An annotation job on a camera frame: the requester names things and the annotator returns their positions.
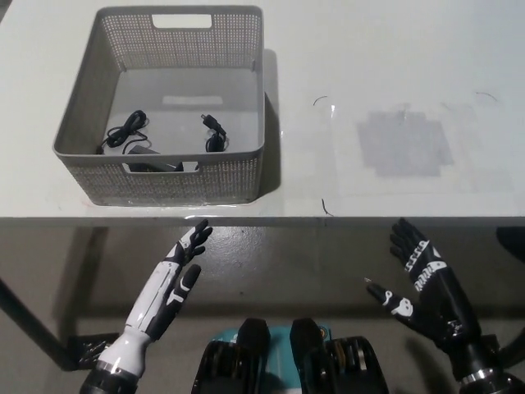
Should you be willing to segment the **white and black left hand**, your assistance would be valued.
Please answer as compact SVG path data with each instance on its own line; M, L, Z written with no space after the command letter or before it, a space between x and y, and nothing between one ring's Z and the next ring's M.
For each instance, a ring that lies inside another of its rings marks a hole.
M199 279L202 269L191 261L205 251L211 234L212 227L204 219L174 244L135 301L126 320L127 332L141 332L150 341L163 336Z

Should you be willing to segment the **black right hand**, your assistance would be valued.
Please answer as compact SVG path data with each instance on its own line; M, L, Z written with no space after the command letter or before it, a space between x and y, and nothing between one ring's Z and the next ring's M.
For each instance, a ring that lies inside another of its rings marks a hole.
M368 293L396 320L449 355L482 348L482 330L473 307L430 238L401 218L391 228L390 242L390 253L400 261L418 300L376 282L367 284Z

